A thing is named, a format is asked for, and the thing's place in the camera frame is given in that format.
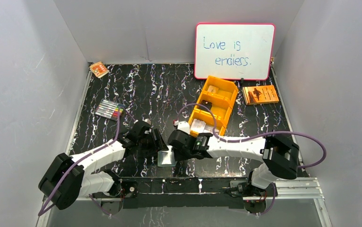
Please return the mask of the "green card holder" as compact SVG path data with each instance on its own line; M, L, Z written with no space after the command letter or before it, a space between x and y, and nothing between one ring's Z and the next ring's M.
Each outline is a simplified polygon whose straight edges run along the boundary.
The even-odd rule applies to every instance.
M172 150L159 151L157 159L158 167L174 167L176 166L175 155Z

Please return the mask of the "white cards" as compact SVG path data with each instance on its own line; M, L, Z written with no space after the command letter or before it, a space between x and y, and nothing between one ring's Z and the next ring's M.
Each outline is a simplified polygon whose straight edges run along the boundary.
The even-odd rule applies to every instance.
M210 125L202 120L193 119L190 125L190 133L195 136L200 133L212 133L213 128L213 125Z

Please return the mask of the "orange divided bin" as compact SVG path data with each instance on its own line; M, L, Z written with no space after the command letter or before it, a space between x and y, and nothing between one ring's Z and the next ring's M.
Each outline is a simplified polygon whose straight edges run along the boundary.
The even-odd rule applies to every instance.
M210 85L219 88L217 94L207 92L207 88ZM216 125L216 133L223 136L233 111L238 91L234 82L208 76L197 103L200 104L202 100L206 100L212 103L212 108L210 111L207 111L199 105L195 106L189 118L189 124L191 125L193 119L202 120L210 125Z

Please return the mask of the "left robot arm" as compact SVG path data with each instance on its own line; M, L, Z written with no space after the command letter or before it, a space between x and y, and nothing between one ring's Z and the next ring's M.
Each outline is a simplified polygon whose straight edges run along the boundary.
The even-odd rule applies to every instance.
M39 190L58 209L63 210L78 198L94 193L106 193L111 197L123 193L121 178L110 170L99 173L97 169L130 155L148 157L160 151L171 151L158 129L145 121L135 121L131 129L121 133L103 145L84 153L69 156L58 154L38 184Z

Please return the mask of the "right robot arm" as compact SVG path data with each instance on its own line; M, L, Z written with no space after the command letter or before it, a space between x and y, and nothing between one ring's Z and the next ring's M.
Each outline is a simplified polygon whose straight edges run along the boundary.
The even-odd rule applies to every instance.
M260 195L278 179L294 180L298 175L299 146L280 131L257 137L215 137L201 133L197 137L181 130L171 133L168 144L177 161L196 158L236 157L262 161L251 171L247 191Z

